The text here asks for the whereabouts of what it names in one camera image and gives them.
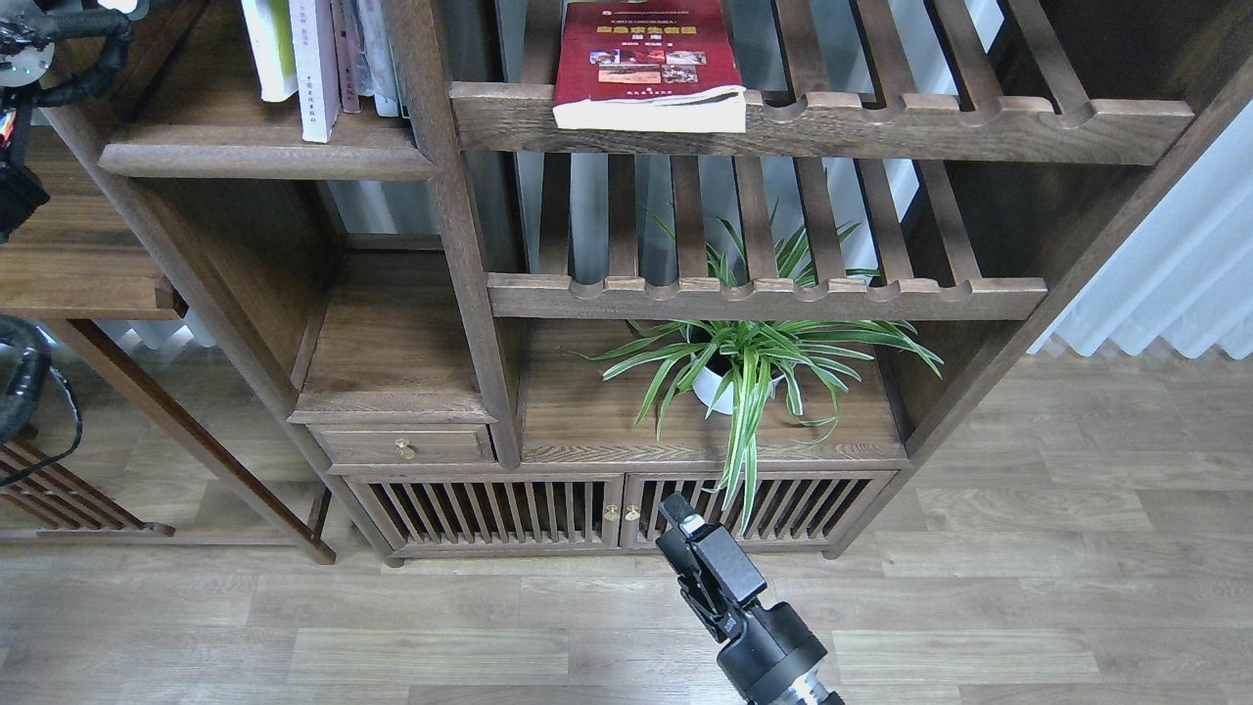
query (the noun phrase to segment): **wooden floor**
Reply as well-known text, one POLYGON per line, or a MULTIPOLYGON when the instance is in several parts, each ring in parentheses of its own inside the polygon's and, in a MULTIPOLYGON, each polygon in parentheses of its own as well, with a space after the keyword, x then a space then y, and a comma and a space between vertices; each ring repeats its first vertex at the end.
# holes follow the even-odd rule
MULTIPOLYGON (((218 352, 134 356, 307 496, 218 352)), ((249 521, 66 368, 89 430, 71 470, 144 520, 249 521)), ((1253 704, 1250 399, 1253 367, 1219 357, 1025 359, 845 557, 758 566, 851 705, 1253 704)), ((332 522, 327 569, 289 548, 0 547, 0 702, 738 702, 655 557, 391 570, 332 522)))

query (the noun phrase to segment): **brass door knob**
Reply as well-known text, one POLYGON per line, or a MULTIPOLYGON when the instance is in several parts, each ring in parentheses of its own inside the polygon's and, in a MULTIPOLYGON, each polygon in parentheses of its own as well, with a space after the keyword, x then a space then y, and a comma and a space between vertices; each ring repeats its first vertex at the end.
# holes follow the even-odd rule
POLYGON ((396 441, 396 450, 400 457, 406 461, 412 461, 417 458, 417 450, 408 445, 408 440, 401 438, 396 441))

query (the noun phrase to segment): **book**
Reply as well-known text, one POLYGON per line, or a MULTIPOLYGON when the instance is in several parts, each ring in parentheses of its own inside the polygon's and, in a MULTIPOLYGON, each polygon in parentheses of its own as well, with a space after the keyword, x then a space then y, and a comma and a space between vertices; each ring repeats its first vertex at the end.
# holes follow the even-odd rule
POLYGON ((361 39, 370 64, 375 110, 380 116, 395 118, 400 115, 400 90, 387 40, 387 20, 378 3, 380 0, 358 0, 357 19, 361 20, 361 39))
POLYGON ((553 116, 561 129, 746 131, 719 0, 571 3, 553 116))
POLYGON ((282 103, 296 93, 296 49, 287 0, 239 0, 257 65, 261 99, 282 103))
POLYGON ((327 143, 340 116, 340 73, 335 54, 331 0, 289 0, 296 83, 301 98, 301 138, 327 143))
POLYGON ((357 78, 357 54, 361 50, 361 36, 357 34, 356 14, 350 0, 331 0, 331 20, 335 28, 335 56, 340 70, 340 109, 345 113, 360 113, 361 85, 357 78))

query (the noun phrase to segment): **potted plant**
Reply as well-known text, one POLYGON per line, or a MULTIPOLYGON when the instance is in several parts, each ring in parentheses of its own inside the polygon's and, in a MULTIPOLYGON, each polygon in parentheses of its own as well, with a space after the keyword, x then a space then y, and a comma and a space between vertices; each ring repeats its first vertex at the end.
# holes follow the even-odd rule
MULTIPOLYGON (((654 220, 674 237, 673 229, 663 220, 654 220)), ((724 286, 743 283, 738 270, 744 260, 744 242, 739 232, 728 220, 720 220, 730 234, 730 240, 738 250, 733 259, 725 253, 707 245, 709 273, 724 286)), ((843 242, 857 224, 840 228, 838 237, 843 242)), ((781 275, 806 287, 816 283, 816 273, 808 253, 807 233, 801 225, 791 235, 774 244, 774 255, 781 275)), ((878 275, 876 269, 848 269, 850 275, 878 275)), ((931 371, 940 374, 942 361, 913 339, 917 329, 905 321, 702 321, 677 319, 653 326, 643 326, 628 321, 638 337, 620 347, 588 357, 588 361, 619 361, 601 376, 610 381, 626 371, 640 366, 657 364, 657 373, 644 392, 644 401, 635 425, 644 421, 648 411, 658 403, 657 437, 660 441, 662 427, 667 409, 679 394, 692 391, 698 381, 713 376, 710 393, 700 394, 702 402, 709 407, 705 418, 723 401, 730 401, 730 433, 727 440, 727 457, 723 463, 722 478, 714 492, 725 491, 723 510, 730 507, 733 498, 744 483, 743 511, 738 530, 743 533, 749 526, 757 496, 757 428, 761 425, 767 402, 774 396, 774 387, 783 383, 787 388, 787 409, 806 427, 829 427, 822 438, 812 442, 822 443, 834 431, 840 419, 840 393, 848 392, 846 379, 861 382, 857 372, 842 363, 848 361, 871 361, 870 352, 848 347, 882 344, 912 352, 922 359, 931 371), (720 364, 722 374, 710 372, 720 364), (831 394, 832 414, 817 421, 802 421, 804 399, 797 378, 812 374, 831 394)))

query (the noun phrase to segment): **wooden shelf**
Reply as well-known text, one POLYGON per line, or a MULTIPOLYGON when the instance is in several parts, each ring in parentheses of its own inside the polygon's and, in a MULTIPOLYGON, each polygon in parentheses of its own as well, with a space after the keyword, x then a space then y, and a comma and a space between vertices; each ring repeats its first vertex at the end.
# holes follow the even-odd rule
POLYGON ((56 133, 34 128, 28 162, 53 199, 0 247, 0 312, 180 318, 187 304, 56 133))
MULTIPOLYGON (((533 321, 529 371, 524 381, 524 463, 569 466, 589 471, 629 466, 632 472, 722 467, 730 417, 713 414, 694 394, 675 398, 667 412, 662 441, 655 412, 639 427, 635 414, 655 371, 635 369, 610 382, 600 379, 611 363, 575 356, 598 354, 632 338, 621 321, 533 321)), ((861 384, 841 398, 841 421, 826 442, 806 446, 826 430, 799 426, 779 398, 767 407, 758 432, 761 467, 766 470, 895 470, 907 467, 905 447, 875 363, 853 366, 861 384)), ((802 389, 811 418, 829 416, 829 396, 813 381, 802 389)))
POLYGON ((1048 288, 1036 277, 985 277, 966 234, 941 162, 918 162, 920 183, 933 217, 930 242, 906 245, 882 162, 858 159, 870 229, 883 277, 848 277, 836 237, 837 220, 818 158, 794 159, 809 250, 818 284, 779 278, 769 212, 757 157, 737 157, 741 227, 748 274, 727 288, 708 275, 695 157, 672 157, 678 279, 654 286, 637 260, 634 157, 613 155, 609 192, 621 207, 609 214, 609 275, 576 282, 569 260, 569 155, 549 154, 544 167, 538 273, 490 273, 487 288, 497 316, 555 318, 759 318, 759 319, 1021 319, 1048 288), (922 274, 922 268, 928 274, 922 274))
POLYGON ((776 3, 791 91, 748 91, 746 134, 561 130, 553 76, 561 3, 533 1, 524 83, 454 83, 465 149, 614 154, 791 154, 867 159, 975 159, 1153 164, 1193 119, 1177 100, 1093 99, 1039 0, 1002 0, 1049 86, 1049 98, 1004 95, 965 4, 928 0, 959 95, 920 94, 887 3, 855 0, 876 94, 832 91, 807 3, 776 3))
POLYGON ((403 119, 368 99, 330 144, 301 140, 296 98, 264 103, 237 3, 209 3, 100 165, 130 177, 422 180, 434 167, 403 119))
POLYGON ((288 419, 492 423, 440 253, 351 252, 288 419))

